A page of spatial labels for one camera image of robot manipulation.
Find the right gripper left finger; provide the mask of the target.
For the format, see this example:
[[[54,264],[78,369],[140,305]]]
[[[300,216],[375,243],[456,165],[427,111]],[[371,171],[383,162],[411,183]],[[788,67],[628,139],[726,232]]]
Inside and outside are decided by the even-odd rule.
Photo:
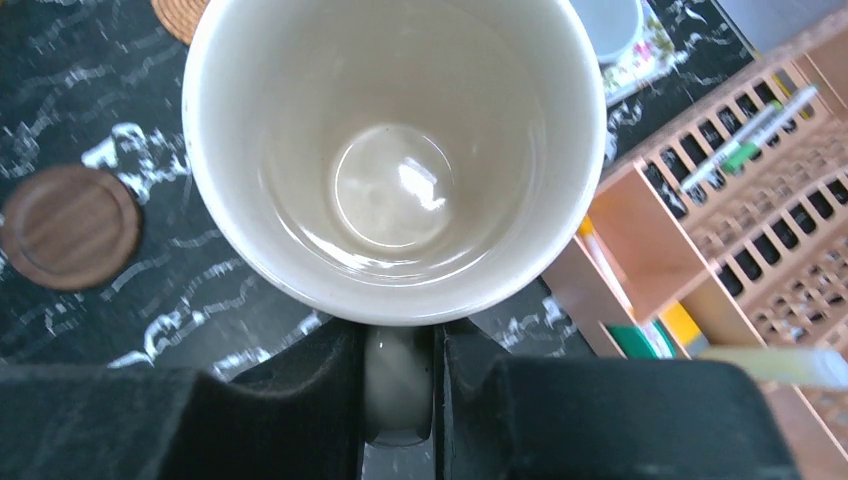
[[[191,369],[5,366],[5,479],[355,479],[365,330],[331,321],[229,382]]]

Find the dark walnut round coaster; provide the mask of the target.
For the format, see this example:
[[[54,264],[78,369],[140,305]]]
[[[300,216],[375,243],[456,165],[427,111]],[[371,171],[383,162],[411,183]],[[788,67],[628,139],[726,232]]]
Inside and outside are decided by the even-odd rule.
[[[8,263],[40,286],[75,291],[118,275],[136,251],[143,217],[112,173],[82,165],[50,167],[6,199],[1,247]]]

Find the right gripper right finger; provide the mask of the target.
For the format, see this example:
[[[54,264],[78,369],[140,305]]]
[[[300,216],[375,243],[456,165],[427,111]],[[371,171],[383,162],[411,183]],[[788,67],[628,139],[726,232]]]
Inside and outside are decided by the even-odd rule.
[[[440,479],[797,479],[754,381],[728,363],[509,353],[436,330]]]

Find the woven rattan coaster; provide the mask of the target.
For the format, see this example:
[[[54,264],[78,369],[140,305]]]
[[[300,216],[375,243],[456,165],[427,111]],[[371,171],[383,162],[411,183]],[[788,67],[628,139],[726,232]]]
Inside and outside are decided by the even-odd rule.
[[[154,14],[177,40],[190,45],[209,0],[152,0]]]

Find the beige mug with number three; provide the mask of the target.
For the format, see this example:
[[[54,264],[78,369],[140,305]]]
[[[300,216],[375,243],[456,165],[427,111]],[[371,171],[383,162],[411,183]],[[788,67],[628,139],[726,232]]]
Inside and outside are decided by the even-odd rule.
[[[537,279],[588,211],[606,106],[567,1],[212,1],[182,124],[264,279],[370,328],[366,439],[429,435],[428,325]]]

